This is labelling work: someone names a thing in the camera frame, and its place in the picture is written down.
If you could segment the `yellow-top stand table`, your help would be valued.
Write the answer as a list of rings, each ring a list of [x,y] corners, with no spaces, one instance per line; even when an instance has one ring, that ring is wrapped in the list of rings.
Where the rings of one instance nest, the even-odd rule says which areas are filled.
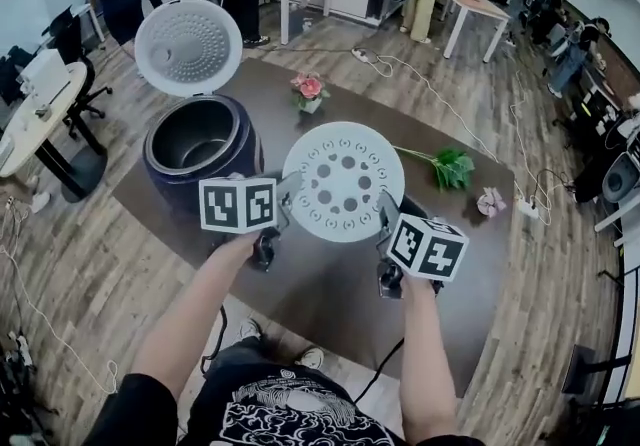
[[[614,406],[640,398],[640,264],[617,275],[601,270],[596,276],[608,278],[618,292],[611,353],[606,360],[596,361],[593,349],[576,344],[562,392],[582,395],[592,377],[603,373],[597,403]]]

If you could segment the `pink flowers in white pot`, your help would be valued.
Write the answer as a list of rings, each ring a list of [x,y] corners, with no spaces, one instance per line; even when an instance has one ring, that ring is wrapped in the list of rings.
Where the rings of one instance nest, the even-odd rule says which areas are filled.
[[[293,104],[307,114],[314,114],[330,92],[318,73],[299,73],[291,80]]]

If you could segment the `person's dark trousers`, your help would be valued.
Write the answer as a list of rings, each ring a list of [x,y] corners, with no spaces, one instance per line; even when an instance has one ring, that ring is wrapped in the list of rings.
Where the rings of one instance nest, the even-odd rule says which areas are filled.
[[[212,375],[222,368],[253,364],[307,368],[307,365],[299,361],[285,363],[273,360],[266,344],[260,338],[251,336],[221,350],[210,363],[205,375]]]

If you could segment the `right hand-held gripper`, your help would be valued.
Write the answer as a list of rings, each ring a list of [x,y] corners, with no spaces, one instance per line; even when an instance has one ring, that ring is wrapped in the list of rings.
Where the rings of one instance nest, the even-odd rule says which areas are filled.
[[[404,195],[401,205],[382,190],[377,200],[382,237],[376,247],[379,293],[383,298],[401,298],[404,275],[427,279],[435,293],[456,275],[469,245],[457,227],[435,219],[429,208]]]

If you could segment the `white box appliance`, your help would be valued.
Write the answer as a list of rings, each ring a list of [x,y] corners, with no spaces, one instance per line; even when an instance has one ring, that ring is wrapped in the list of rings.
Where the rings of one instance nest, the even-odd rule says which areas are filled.
[[[20,73],[21,91],[50,104],[70,83],[70,73],[57,49],[44,49]]]

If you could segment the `green leaf sprig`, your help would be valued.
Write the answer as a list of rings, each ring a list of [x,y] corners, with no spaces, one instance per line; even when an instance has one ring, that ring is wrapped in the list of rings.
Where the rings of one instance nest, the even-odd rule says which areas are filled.
[[[429,165],[440,191],[465,190],[471,184],[471,175],[475,170],[475,165],[472,158],[460,149],[445,148],[436,155],[399,146],[395,146],[394,149]]]

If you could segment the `dark blue rice cooker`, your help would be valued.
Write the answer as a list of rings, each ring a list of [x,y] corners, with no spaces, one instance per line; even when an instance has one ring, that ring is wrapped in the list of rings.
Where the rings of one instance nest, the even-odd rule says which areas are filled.
[[[147,16],[137,31],[135,57],[142,76],[160,92],[178,97],[175,105],[190,98],[223,97],[239,112],[240,128],[230,153],[182,176],[162,174],[150,165],[144,154],[147,133],[143,147],[147,172],[168,205],[181,212],[199,213],[200,180],[232,173],[250,177],[264,169],[261,140],[247,110],[218,92],[239,68],[242,47],[234,19],[207,0],[165,3]]]

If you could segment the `person's left white shoe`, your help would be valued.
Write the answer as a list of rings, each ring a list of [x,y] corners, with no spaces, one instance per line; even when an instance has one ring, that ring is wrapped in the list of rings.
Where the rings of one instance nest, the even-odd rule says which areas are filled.
[[[238,329],[237,340],[244,341],[250,338],[261,340],[262,336],[263,332],[259,323],[252,318],[248,318],[241,323]]]

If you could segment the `small pink-white flower ornament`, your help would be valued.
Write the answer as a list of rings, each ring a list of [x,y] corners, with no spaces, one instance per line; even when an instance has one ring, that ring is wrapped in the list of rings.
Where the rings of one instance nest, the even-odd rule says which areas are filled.
[[[494,218],[507,208],[507,204],[495,187],[485,187],[476,201],[478,211],[485,217]]]

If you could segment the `white steamer tray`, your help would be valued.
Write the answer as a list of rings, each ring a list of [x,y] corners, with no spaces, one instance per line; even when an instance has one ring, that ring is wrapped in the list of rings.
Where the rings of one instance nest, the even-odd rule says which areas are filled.
[[[308,233],[335,243],[353,243],[381,229],[377,202],[388,193],[402,201],[405,176],[391,143],[354,122],[317,126],[291,147],[285,176],[298,172],[302,184],[291,213]]]

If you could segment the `person's left forearm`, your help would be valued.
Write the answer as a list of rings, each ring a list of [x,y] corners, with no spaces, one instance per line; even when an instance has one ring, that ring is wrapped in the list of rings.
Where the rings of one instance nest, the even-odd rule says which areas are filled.
[[[190,284],[144,338],[132,372],[162,383],[178,399],[198,363],[224,299],[245,262],[258,232],[240,235],[217,248]]]

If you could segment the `person's black printed shirt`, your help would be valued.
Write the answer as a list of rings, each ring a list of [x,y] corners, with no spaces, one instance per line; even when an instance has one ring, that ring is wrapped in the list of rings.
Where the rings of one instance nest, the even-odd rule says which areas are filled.
[[[260,363],[205,380],[183,437],[177,403],[158,380],[128,374],[83,446],[408,446],[318,371]]]

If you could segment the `grey hard-shell backpack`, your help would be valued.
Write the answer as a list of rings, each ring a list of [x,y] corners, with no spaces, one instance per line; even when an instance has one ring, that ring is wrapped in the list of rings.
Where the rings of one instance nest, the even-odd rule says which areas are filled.
[[[611,204],[619,203],[640,183],[640,163],[628,151],[612,163],[602,182],[602,196]]]

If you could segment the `person's right white shoe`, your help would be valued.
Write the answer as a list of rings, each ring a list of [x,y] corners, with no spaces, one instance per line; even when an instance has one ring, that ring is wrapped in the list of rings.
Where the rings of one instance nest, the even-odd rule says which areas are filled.
[[[319,370],[323,365],[324,358],[325,354],[322,349],[309,347],[299,355],[294,363],[308,369]]]

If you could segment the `person's white shoe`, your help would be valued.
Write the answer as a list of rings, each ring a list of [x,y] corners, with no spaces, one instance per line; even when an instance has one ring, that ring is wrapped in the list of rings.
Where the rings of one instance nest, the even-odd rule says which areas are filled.
[[[323,365],[324,358],[325,354],[322,349],[309,347],[299,355],[294,363],[308,369],[319,370]]]
[[[262,336],[263,332],[259,323],[252,318],[248,318],[241,323],[238,329],[237,340],[244,341],[250,338],[261,340]]]

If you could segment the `person's right forearm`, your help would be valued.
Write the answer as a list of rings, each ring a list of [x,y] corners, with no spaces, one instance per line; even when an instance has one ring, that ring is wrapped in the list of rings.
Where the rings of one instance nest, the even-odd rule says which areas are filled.
[[[457,399],[441,336],[435,291],[427,279],[404,276],[404,347],[400,408],[411,446],[456,432]]]

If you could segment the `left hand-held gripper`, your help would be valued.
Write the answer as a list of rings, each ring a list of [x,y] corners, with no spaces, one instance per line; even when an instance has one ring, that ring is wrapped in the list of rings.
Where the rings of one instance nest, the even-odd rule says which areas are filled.
[[[251,262],[257,269],[268,270],[275,257],[274,242],[288,225],[285,208],[293,204],[302,183],[300,171],[289,173],[279,183],[276,178],[245,179],[240,173],[227,179],[201,180],[200,227],[223,235],[259,232]]]

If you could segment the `round white table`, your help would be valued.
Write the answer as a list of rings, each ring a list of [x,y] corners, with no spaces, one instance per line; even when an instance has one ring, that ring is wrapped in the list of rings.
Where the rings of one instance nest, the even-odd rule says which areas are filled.
[[[37,158],[61,183],[61,191],[66,201],[79,202],[87,198],[99,185],[108,161],[106,148],[97,140],[75,109],[76,98],[86,81],[87,66],[73,62],[67,66],[70,82],[56,96],[50,105],[47,119],[38,118],[34,99],[27,97],[13,114],[4,136],[13,142],[13,149],[0,164],[0,177],[6,178],[18,173],[33,157]],[[49,141],[55,129],[70,118],[86,141],[71,160],[66,160]]]

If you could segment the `black office chair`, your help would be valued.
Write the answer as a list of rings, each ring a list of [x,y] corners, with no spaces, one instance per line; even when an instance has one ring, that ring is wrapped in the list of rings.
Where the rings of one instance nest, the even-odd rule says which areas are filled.
[[[63,119],[63,123],[68,128],[69,136],[76,140],[77,134],[75,117],[79,116],[81,112],[88,112],[93,117],[104,119],[106,117],[105,113],[91,106],[90,103],[103,93],[111,95],[113,93],[113,89],[111,87],[103,86],[98,88],[95,92],[91,91],[96,79],[96,71],[93,63],[88,58],[86,49],[82,43],[81,21],[79,17],[73,16],[69,9],[65,10],[52,21],[49,33],[52,37],[49,47],[56,49],[59,52],[66,65],[79,62],[86,68],[85,81],[75,102],[70,107],[70,112]]]
[[[17,45],[11,47],[7,55],[0,56],[0,97],[7,105],[24,97],[18,77],[33,58],[33,54]]]

